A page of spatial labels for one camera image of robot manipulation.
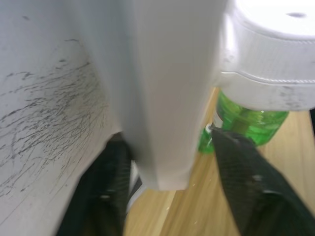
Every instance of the white cylindrical lid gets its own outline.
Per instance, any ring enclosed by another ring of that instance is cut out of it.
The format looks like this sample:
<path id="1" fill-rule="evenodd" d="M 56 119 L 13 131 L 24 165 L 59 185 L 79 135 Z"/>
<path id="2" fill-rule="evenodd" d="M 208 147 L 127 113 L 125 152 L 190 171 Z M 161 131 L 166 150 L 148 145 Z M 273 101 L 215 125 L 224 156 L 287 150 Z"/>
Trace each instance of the white cylindrical lid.
<path id="1" fill-rule="evenodd" d="M 228 97 L 254 109 L 315 106 L 315 1 L 236 0 L 223 37 Z"/>

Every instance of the black object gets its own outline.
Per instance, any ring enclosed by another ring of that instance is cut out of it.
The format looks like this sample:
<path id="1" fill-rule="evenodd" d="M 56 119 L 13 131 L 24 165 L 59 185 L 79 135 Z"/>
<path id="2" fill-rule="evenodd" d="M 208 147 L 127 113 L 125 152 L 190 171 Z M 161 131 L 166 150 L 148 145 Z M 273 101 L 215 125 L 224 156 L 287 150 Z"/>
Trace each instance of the black object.
<path id="1" fill-rule="evenodd" d="M 242 236 L 315 236 L 315 220 L 285 178 L 241 134 L 212 130 L 225 196 Z"/>
<path id="2" fill-rule="evenodd" d="M 313 134 L 315 135 L 315 109 L 310 110 L 312 126 L 313 126 Z"/>
<path id="3" fill-rule="evenodd" d="M 121 133 L 82 175 L 57 236 L 122 236 L 131 154 Z"/>

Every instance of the white plastic cap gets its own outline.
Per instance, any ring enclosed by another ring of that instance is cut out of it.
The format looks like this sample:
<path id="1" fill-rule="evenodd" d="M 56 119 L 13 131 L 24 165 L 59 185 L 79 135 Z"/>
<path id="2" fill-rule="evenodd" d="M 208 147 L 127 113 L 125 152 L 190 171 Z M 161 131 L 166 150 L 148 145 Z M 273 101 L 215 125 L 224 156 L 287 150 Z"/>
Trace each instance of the white plastic cap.
<path id="1" fill-rule="evenodd" d="M 315 107 L 315 1 L 236 0 L 224 23 L 226 96 L 255 110 Z"/>

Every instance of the wooden floor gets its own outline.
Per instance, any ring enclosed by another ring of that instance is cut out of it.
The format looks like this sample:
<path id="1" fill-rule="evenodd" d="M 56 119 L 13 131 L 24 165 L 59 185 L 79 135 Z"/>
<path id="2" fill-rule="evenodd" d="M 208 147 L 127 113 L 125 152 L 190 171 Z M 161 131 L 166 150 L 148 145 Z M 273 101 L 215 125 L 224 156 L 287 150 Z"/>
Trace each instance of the wooden floor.
<path id="1" fill-rule="evenodd" d="M 216 100 L 209 102 L 205 123 Z M 260 148 L 315 212 L 315 144 L 308 112 L 291 112 L 271 142 Z M 125 236 L 238 236 L 213 155 L 196 154 L 189 188 L 146 190 L 127 217 Z"/>

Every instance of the wooden surface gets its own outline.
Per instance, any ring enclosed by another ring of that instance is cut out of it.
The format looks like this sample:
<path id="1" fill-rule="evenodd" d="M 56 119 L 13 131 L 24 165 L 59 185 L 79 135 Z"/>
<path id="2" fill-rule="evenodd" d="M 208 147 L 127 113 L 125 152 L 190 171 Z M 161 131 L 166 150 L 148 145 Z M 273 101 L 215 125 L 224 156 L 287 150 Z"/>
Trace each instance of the wooden surface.
<path id="1" fill-rule="evenodd" d="M 216 100 L 209 101 L 205 122 Z M 259 148 L 315 212 L 315 143 L 309 112 L 291 112 Z M 213 155 L 196 154 L 189 188 L 145 191 L 128 214 L 125 236 L 238 236 Z"/>

